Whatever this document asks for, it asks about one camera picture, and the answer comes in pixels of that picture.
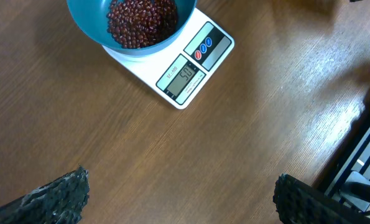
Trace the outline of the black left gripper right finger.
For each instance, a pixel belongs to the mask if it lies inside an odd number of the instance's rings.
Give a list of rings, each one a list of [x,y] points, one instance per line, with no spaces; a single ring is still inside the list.
[[[349,208],[288,174],[275,182],[273,202],[285,224],[370,223],[370,211]]]

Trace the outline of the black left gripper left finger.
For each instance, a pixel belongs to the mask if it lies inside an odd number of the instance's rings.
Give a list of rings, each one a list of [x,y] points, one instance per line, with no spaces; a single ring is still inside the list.
[[[78,167],[0,207],[0,224],[77,224],[88,203],[88,170]]]

